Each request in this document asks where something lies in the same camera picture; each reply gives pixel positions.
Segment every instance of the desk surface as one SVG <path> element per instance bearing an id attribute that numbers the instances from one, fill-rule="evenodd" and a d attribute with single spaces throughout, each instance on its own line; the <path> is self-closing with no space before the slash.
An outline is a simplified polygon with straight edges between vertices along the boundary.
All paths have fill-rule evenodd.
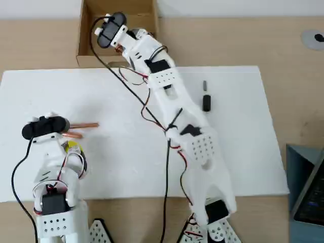
<path id="1" fill-rule="evenodd" d="M 77 20 L 0 21 L 0 70 L 77 68 L 77 25 Z M 160 26 L 178 66 L 260 67 L 283 158 L 286 143 L 322 146 L 324 52 L 306 49 L 300 34 L 322 29 L 324 17 L 176 18 L 161 19 Z M 104 218 L 115 242 L 158 242 L 162 199 L 88 203 L 89 220 Z M 238 197 L 237 203 L 230 221 L 243 242 L 288 242 L 286 196 Z M 176 241 L 188 213 L 184 199 L 168 200 L 165 242 Z M 0 204 L 0 215 L 2 241 L 33 242 L 32 226 L 16 203 Z"/>

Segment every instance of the copper pipe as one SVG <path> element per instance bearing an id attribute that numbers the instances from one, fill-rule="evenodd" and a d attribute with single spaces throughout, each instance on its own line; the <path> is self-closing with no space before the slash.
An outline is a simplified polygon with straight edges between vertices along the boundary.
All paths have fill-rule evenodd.
<path id="1" fill-rule="evenodd" d="M 70 129 L 75 128 L 97 128 L 99 127 L 99 123 L 75 123 L 70 125 Z"/>
<path id="2" fill-rule="evenodd" d="M 68 138 L 83 138 L 83 135 L 81 133 L 66 132 L 62 133 L 62 135 Z"/>

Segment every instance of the white paper sheet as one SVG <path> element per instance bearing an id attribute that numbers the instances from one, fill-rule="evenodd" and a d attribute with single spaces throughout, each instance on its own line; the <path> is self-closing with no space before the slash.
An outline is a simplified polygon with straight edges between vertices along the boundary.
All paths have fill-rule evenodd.
<path id="1" fill-rule="evenodd" d="M 258 67 L 181 67 L 186 87 L 201 105 L 208 81 L 212 111 L 224 159 L 237 196 L 289 192 L 278 142 Z M 141 79 L 125 71 L 133 82 Z M 132 86 L 143 99 L 145 86 Z M 161 118 L 154 97 L 150 108 Z M 7 71 L 0 85 L 0 201 L 14 200 L 10 177 L 28 144 L 21 136 L 32 116 L 54 111 L 72 123 L 99 122 L 82 130 L 89 173 L 81 180 L 81 198 L 155 197 L 165 192 L 166 139 L 140 115 L 141 104 L 106 69 Z M 16 190 L 32 200 L 33 180 L 45 151 L 33 145 L 16 173 Z M 183 196 L 183 161 L 170 158 L 169 196 Z"/>

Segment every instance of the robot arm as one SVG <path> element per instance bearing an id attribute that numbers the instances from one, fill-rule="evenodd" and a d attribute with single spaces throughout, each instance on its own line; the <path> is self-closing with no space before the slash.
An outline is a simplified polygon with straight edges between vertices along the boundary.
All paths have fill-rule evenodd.
<path id="1" fill-rule="evenodd" d="M 163 112 L 166 137 L 181 146 L 187 159 L 184 189 L 197 223 L 204 226 L 229 217 L 236 202 L 217 132 L 191 100 L 173 59 L 146 30 L 128 30 L 123 13 L 106 16 L 95 31 L 98 45 L 121 49 L 132 68 L 148 76 L 147 85 Z"/>
<path id="2" fill-rule="evenodd" d="M 34 212 L 40 243 L 89 243 L 88 207 L 80 200 L 79 179 L 88 171 L 82 148 L 66 141 L 71 128 L 60 116 L 40 117 L 27 124 L 22 135 L 46 154 L 35 178 Z"/>

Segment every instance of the cardboard box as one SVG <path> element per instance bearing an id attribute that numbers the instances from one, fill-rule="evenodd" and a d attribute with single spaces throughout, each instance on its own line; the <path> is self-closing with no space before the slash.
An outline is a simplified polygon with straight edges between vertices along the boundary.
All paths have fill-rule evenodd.
<path id="1" fill-rule="evenodd" d="M 76 54 L 80 67 L 102 67 L 102 64 L 90 50 L 89 32 L 96 18 L 115 12 L 123 12 L 126 15 L 127 27 L 129 29 L 144 28 L 148 32 L 153 33 L 155 37 L 157 36 L 158 16 L 156 0 L 83 0 Z M 97 45 L 97 38 L 94 34 L 92 35 L 92 43 L 95 51 L 106 63 L 109 63 L 111 66 L 125 64 L 125 59 L 114 48 L 100 48 Z"/>

